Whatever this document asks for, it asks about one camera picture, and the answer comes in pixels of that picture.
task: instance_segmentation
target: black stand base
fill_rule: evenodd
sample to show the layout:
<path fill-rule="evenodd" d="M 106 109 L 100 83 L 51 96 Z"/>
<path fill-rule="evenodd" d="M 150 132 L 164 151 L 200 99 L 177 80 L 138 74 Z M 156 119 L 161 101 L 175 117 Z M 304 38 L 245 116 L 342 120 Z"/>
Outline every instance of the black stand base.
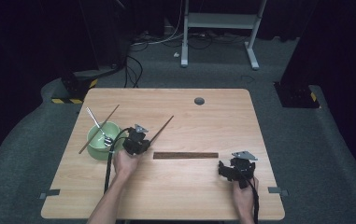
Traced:
<path fill-rule="evenodd" d="M 51 100 L 55 104 L 82 104 L 90 88 L 96 85 L 97 79 L 79 80 L 73 87 L 66 87 L 62 81 L 55 88 Z"/>
<path fill-rule="evenodd" d="M 297 90 L 280 85 L 279 82 L 274 83 L 274 87 L 283 107 L 320 108 L 317 97 L 309 87 Z"/>

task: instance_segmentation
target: spoon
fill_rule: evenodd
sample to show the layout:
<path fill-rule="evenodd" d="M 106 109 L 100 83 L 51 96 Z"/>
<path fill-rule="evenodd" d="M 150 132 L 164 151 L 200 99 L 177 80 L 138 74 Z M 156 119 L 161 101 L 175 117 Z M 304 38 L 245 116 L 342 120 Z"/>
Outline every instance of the spoon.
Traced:
<path fill-rule="evenodd" d="M 96 126 L 98 127 L 98 129 L 102 132 L 103 136 L 105 137 L 105 146 L 110 147 L 111 144 L 113 144 L 113 139 L 106 136 L 106 134 L 102 130 L 101 126 L 99 126 L 98 121 L 96 120 L 95 116 L 93 115 L 93 112 L 91 112 L 91 109 L 89 107 L 87 107 L 87 112 L 88 112 L 88 114 L 90 114 L 91 118 L 93 118 L 93 121 L 95 122 Z"/>

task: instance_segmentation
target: bowl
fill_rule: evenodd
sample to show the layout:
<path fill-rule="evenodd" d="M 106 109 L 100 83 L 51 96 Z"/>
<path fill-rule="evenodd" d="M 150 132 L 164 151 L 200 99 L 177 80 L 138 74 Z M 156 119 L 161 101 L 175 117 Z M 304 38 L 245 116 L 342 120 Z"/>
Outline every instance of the bowl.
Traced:
<path fill-rule="evenodd" d="M 106 136 L 111 137 L 113 141 L 115 140 L 115 138 L 120 132 L 119 126 L 117 126 L 117 124 L 110 121 L 108 121 L 102 127 L 102 130 L 105 132 Z M 93 138 L 93 140 L 91 140 L 90 144 L 87 145 L 88 153 L 90 154 L 91 157 L 93 157 L 96 160 L 107 161 L 110 147 L 105 146 L 105 137 L 103 136 L 102 132 L 99 130 L 99 128 L 96 125 L 93 125 L 91 129 L 88 131 L 87 141 L 91 137 L 93 137 L 94 134 L 95 137 Z M 122 133 L 119 136 L 117 142 L 114 143 L 114 150 L 117 151 L 122 149 L 122 142 L 124 140 L 124 137 L 126 137 L 126 133 Z"/>

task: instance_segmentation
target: tabletop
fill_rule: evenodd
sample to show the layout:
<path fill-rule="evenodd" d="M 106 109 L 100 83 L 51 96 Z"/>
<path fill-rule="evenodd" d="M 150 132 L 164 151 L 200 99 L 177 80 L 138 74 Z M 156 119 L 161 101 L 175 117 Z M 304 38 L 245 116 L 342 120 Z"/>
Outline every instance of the tabletop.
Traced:
<path fill-rule="evenodd" d="M 203 104 L 194 102 L 203 99 Z M 233 152 L 248 151 L 259 179 L 259 219 L 280 220 L 282 201 L 276 187 L 263 136 L 250 99 L 243 89 L 107 89 L 89 90 L 67 143 L 41 215 L 44 218 L 88 218 L 103 195 L 106 161 L 84 150 L 93 120 L 109 121 L 121 129 L 146 128 L 151 139 L 174 116 L 145 152 L 122 195 L 118 219 L 234 220 L 232 183 L 218 175 L 218 163 L 228 165 Z M 154 152 L 212 152 L 218 158 L 155 160 Z"/>

